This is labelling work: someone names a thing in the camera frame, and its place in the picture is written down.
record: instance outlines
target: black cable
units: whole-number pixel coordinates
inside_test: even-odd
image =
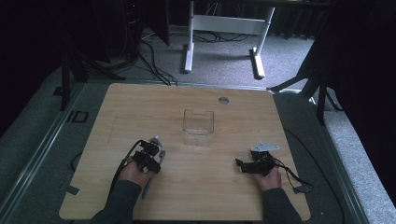
[[[240,36],[243,35],[237,35],[236,37],[233,38],[224,38],[221,36],[221,34],[219,33],[215,33],[215,32],[208,32],[208,31],[201,31],[201,32],[196,32],[196,34],[207,34],[207,35],[213,35],[214,39],[208,39],[208,38],[204,38],[198,35],[194,35],[194,40],[200,41],[200,42],[205,42],[205,43],[219,43],[219,42],[239,42],[239,41],[243,41],[245,39],[247,39],[249,37],[249,35],[246,35],[245,37],[243,37],[242,39],[237,39]]]
[[[167,85],[167,86],[171,86],[171,81],[170,81],[170,79],[171,79],[173,82],[175,82],[176,85],[177,85],[177,79],[176,79],[174,76],[172,76],[172,75],[170,75],[170,74],[164,72],[161,68],[157,67],[157,64],[155,63],[155,52],[154,52],[154,48],[153,48],[149,43],[147,43],[147,42],[144,41],[144,40],[141,40],[141,43],[147,45],[147,46],[149,47],[149,49],[150,49],[152,63],[149,63],[149,62],[143,57],[143,55],[141,55],[140,53],[139,53],[139,57],[140,57],[140,58],[145,62],[145,64],[149,67],[149,69],[151,70],[151,73],[152,73],[155,77],[157,77],[160,81],[162,81],[165,85]],[[165,77],[164,74],[162,74],[162,73],[160,72],[160,70],[161,70],[163,73],[165,73],[169,78]]]
[[[326,181],[327,185],[329,186],[330,190],[332,191],[332,195],[334,196],[335,200],[337,201],[337,204],[340,208],[340,213],[341,213],[341,219],[342,219],[342,223],[345,223],[345,214],[344,214],[344,209],[343,206],[341,205],[341,201],[338,198],[337,194],[335,193],[335,190],[332,188],[332,185],[330,184],[329,179],[326,177],[326,175],[324,174],[323,170],[320,168],[318,161],[315,159],[314,155],[312,155],[312,153],[309,151],[308,147],[303,143],[303,141],[294,133],[292,133],[290,130],[288,129],[284,129],[285,132],[291,134],[305,149],[305,151],[309,154],[309,156],[311,157],[311,159],[313,160],[313,162],[315,163],[315,165],[318,167],[320,173],[322,174],[324,180]]]
[[[170,86],[169,80],[166,79],[165,77],[163,77],[163,75],[155,73],[155,71],[152,69],[150,63],[145,59],[145,57],[143,57],[143,55],[141,55],[140,53],[138,53],[138,54],[139,54],[139,57],[143,60],[143,62],[150,68],[151,73],[152,73],[156,78],[158,78],[161,82],[163,82],[163,84],[165,84],[166,86]]]
[[[312,184],[310,184],[310,183],[308,183],[308,182],[302,180],[300,177],[298,177],[289,167],[285,166],[285,164],[284,164],[282,161],[280,161],[280,160],[278,160],[278,159],[274,159],[274,160],[275,160],[275,161],[278,161],[278,162],[280,163],[280,164],[275,163],[276,166],[285,169],[285,171],[286,171],[286,176],[288,177],[289,183],[290,183],[291,187],[292,187],[295,191],[298,191],[298,192],[300,192],[300,193],[310,193],[310,192],[312,192],[312,190],[314,189],[314,186],[313,186]],[[292,176],[295,180],[297,180],[298,182],[304,184],[303,187],[308,187],[308,190],[302,191],[302,190],[299,190],[299,189],[295,188],[295,187],[293,186],[293,184],[291,183],[291,181],[290,181],[289,175],[291,175],[291,176]]]

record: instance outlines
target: hand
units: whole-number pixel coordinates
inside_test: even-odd
[[[252,176],[262,191],[282,188],[282,180],[277,166],[275,166],[266,176],[262,176],[260,174],[253,174]]]
[[[146,186],[148,181],[154,176],[154,173],[147,171],[146,173],[140,172],[136,162],[132,158],[128,158],[127,165],[121,170],[119,180],[132,181],[143,188]]]

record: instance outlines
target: clear glass box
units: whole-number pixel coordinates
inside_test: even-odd
[[[214,132],[215,113],[208,110],[184,110],[184,144],[188,146],[208,147]]]

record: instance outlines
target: white stand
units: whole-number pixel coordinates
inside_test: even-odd
[[[185,72],[189,73],[192,69],[192,56],[194,52],[194,43],[192,36],[194,30],[205,30],[223,33],[236,33],[244,35],[259,35],[260,40],[257,48],[253,48],[252,62],[254,63],[259,77],[265,77],[262,66],[262,45],[267,36],[271,19],[274,14],[274,7],[268,9],[265,21],[251,20],[230,17],[194,15],[194,2],[190,2],[190,20],[189,20],[189,44],[187,46]]]

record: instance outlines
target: wooden table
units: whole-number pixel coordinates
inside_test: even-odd
[[[220,97],[229,103],[220,104]],[[185,109],[214,111],[209,147],[184,145]],[[70,184],[79,194],[66,193],[60,216],[90,219],[103,209],[120,161],[136,141],[157,134],[166,156],[147,198],[134,208],[135,219],[262,220],[261,192],[235,164],[235,158],[251,161],[249,149],[260,141],[278,145],[272,154],[298,174],[268,91],[112,84]],[[309,219],[305,196],[293,193],[282,170],[284,190]]]

